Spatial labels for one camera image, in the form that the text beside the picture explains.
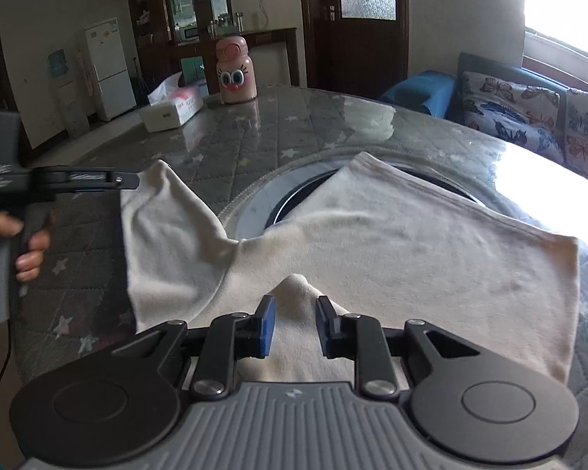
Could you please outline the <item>person's left hand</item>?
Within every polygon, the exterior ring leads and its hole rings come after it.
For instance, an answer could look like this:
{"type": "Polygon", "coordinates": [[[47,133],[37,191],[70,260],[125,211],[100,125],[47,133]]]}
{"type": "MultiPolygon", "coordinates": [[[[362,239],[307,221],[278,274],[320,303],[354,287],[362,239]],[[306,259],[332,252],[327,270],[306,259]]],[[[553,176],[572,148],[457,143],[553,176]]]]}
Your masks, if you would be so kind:
{"type": "MultiPolygon", "coordinates": [[[[0,211],[0,237],[16,237],[22,232],[23,227],[22,221],[0,211]]],[[[44,254],[49,249],[49,244],[51,244],[51,237],[45,228],[30,237],[25,250],[21,251],[19,257],[15,259],[15,278],[19,283],[33,281],[39,276],[44,254]]]]}

